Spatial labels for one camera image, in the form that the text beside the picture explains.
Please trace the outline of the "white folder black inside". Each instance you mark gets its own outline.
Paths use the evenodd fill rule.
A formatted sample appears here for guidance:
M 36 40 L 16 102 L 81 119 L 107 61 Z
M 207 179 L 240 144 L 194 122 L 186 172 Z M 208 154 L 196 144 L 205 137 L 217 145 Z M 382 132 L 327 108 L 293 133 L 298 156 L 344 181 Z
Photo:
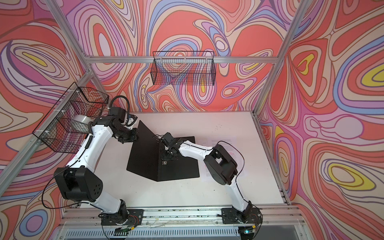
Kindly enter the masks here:
M 200 177 L 198 161 L 177 155 L 166 160 L 166 146 L 142 121 L 137 127 L 138 139 L 133 142 L 127 171 L 156 181 L 173 181 Z

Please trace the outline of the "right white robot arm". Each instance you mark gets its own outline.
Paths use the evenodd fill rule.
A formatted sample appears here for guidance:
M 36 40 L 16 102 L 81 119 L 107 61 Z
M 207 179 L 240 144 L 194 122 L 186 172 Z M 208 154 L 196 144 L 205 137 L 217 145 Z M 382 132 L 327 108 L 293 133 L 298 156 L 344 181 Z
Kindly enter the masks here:
M 170 133 L 160 138 L 165 146 L 163 161 L 175 160 L 178 157 L 192 158 L 204 162 L 211 177 L 227 189 L 235 211 L 233 220 L 246 223 L 250 217 L 253 204 L 242 193 L 238 183 L 238 164 L 227 150 L 220 144 L 213 147 L 197 145 L 186 139 L 176 139 Z

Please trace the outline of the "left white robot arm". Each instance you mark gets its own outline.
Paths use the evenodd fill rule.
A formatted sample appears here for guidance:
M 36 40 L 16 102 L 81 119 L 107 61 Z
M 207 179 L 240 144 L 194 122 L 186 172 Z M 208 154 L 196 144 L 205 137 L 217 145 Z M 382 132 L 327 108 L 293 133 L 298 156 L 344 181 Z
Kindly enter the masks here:
M 133 128 L 137 117 L 129 115 L 125 120 L 117 116 L 97 117 L 87 124 L 89 134 L 73 159 L 56 169 L 54 179 L 62 197 L 79 204 L 89 204 L 101 210 L 101 218 L 113 225 L 128 221 L 129 212 L 124 200 L 105 191 L 95 170 L 103 150 L 111 138 L 119 143 L 132 143 L 137 130 Z

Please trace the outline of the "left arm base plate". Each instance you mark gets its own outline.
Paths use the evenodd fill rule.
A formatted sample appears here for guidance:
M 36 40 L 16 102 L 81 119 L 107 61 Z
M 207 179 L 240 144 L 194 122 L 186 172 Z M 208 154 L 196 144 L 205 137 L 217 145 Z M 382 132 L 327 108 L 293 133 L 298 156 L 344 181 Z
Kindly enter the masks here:
M 125 212 L 115 214 L 100 213 L 102 226 L 139 226 L 143 220 L 143 209 L 128 209 Z

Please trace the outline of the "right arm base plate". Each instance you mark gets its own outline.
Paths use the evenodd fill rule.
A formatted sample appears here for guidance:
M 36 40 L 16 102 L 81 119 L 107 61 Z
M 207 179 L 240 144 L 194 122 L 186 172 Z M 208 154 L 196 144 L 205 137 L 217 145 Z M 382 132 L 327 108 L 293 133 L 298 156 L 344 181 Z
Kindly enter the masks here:
M 220 216 L 224 224 L 256 224 L 263 222 L 260 209 L 252 207 L 247 213 L 239 212 L 234 208 L 222 208 Z

